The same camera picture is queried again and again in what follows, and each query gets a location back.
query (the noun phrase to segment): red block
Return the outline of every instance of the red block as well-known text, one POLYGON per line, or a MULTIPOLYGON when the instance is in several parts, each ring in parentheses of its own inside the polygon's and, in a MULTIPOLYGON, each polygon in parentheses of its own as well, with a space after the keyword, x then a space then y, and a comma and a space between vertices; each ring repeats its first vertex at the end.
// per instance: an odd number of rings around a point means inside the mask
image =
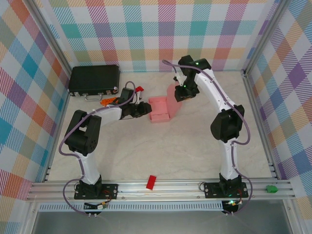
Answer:
POLYGON ((150 190, 153 190, 155 181, 156 181, 156 176, 150 175, 150 178, 148 179, 146 188, 150 189, 150 190))
POLYGON ((139 91, 144 91, 144 89, 141 86, 139 86, 136 88, 136 92, 139 92, 139 91))

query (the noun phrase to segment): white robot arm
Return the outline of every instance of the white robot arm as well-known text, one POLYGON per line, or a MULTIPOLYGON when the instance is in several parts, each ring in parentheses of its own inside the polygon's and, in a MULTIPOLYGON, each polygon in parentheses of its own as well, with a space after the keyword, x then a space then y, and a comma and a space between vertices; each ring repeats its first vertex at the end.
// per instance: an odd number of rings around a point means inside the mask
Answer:
POLYGON ((234 144, 242 128, 243 121, 239 114, 244 116, 243 106, 236 106, 226 95, 206 59, 193 61, 192 57, 188 55, 182 57, 178 65, 172 65, 167 61, 163 62, 173 67, 180 67, 184 76, 186 76, 186 79, 182 81, 177 72, 175 72, 176 77, 174 80, 179 82, 179 85, 175 87, 175 98, 177 101, 194 98, 199 94, 200 89, 216 109, 217 116, 212 122, 210 129, 214 138, 219 141, 222 164, 219 184, 211 185, 208 190, 214 190, 215 192, 212 194, 220 194, 221 197, 236 196, 237 191, 246 192, 246 184, 242 182, 241 175, 237 173, 237 146, 234 144))
MULTIPOLYGON (((207 74, 210 75, 212 79, 214 79, 215 83, 220 87, 218 81, 215 79, 214 72, 211 69, 204 70, 207 74)), ((220 92, 216 89, 215 85, 202 73, 195 75, 195 83, 200 87, 200 89, 205 93, 205 95, 209 98, 211 103, 214 105, 217 113, 221 113, 222 110, 231 110, 228 104, 226 104, 220 95, 220 92)), ((221 92, 227 98, 228 102, 234 106, 235 103, 229 99, 229 97, 225 94, 222 88, 220 88, 221 92)), ((234 179, 238 177, 237 172, 234 170, 232 166, 231 159, 231 143, 234 139, 229 139, 228 142, 223 142, 219 140, 219 145, 222 152, 222 163, 221 163, 221 175, 226 179, 234 179)), ((237 157, 236 157, 236 145, 234 146, 234 161, 235 165, 237 165, 237 157)))
MULTIPOLYGON (((246 191, 246 184, 242 183, 241 176, 237 173, 237 167, 233 167, 233 165, 237 165, 236 144, 233 144, 233 141, 239 136, 239 131, 242 128, 242 119, 232 107, 235 107, 242 116, 244 115, 244 108, 241 105, 236 106, 225 94, 206 59, 193 61, 191 56, 184 56, 179 61, 179 66, 186 79, 184 81, 180 78, 175 79, 179 82, 179 85, 175 87, 176 100, 179 102, 194 98, 199 94, 199 89, 197 88, 199 87, 210 99, 217 112, 217 116, 211 124, 211 132, 214 138, 219 141, 222 164, 219 174, 220 182, 218 185, 209 187, 209 190, 216 191, 213 195, 219 194, 221 197, 235 197, 237 190, 246 191), (194 67, 199 68, 202 72, 194 70, 194 67)), ((80 188, 84 186, 86 188, 83 191, 84 193, 90 193, 91 197, 94 198, 97 197, 101 188, 101 176, 97 170, 94 155, 94 149, 98 143, 99 129, 107 123, 122 119, 126 115, 140 117, 151 111, 151 106, 144 102, 139 104, 129 103, 121 108, 112 106, 87 118, 84 122, 84 125, 87 126, 85 132, 76 129, 68 137, 65 143, 80 158, 84 168, 84 177, 80 182, 80 188)), ((76 111, 67 132, 84 116, 86 116, 86 112, 76 111)))

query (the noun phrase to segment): pink block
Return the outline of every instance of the pink block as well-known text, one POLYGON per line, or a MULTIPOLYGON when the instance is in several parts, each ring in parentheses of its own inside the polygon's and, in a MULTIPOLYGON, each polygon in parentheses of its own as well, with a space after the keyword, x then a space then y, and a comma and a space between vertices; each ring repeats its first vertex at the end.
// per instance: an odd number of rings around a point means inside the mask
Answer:
POLYGON ((182 102, 177 102, 175 98, 176 84, 169 85, 167 96, 150 97, 148 102, 152 107, 149 113, 152 123, 168 122, 172 119, 182 106, 182 102))

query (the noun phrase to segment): orange object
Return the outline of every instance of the orange object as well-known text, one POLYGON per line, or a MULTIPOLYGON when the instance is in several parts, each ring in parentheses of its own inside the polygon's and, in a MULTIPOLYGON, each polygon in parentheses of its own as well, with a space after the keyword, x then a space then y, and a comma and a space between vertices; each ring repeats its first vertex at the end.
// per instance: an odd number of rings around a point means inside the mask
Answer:
POLYGON ((116 97, 103 99, 102 101, 100 101, 100 103, 102 106, 107 106, 108 104, 112 103, 115 99, 116 99, 116 97))

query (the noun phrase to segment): white table surface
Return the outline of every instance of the white table surface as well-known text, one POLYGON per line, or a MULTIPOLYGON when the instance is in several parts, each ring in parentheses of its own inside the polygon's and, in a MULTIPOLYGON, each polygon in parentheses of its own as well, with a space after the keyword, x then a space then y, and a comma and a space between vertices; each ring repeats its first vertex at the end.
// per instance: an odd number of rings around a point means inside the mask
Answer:
MULTIPOLYGON (((131 80, 145 89, 143 100, 147 101, 149 97, 165 96, 167 87, 173 83, 173 76, 173 73, 166 72, 122 73, 119 89, 131 80)), ((215 77, 228 96, 237 105, 244 106, 251 130, 251 142, 237 147, 239 170, 248 177, 271 177, 240 73, 215 72, 215 77)), ((58 145, 75 110, 90 112, 99 107, 98 101, 86 102, 84 97, 70 97, 58 145)), ((158 179, 218 178, 220 149, 210 132, 215 116, 214 107, 200 93, 184 101, 170 122, 152 124, 146 115, 103 126, 96 148, 97 168, 102 179, 148 179, 149 175, 158 179)), ((239 140, 245 141, 246 138, 247 132, 243 127, 239 140)), ((66 145, 63 151, 69 153, 66 145)), ((80 167, 74 157, 55 153, 49 181, 69 180, 80 175, 80 167)))

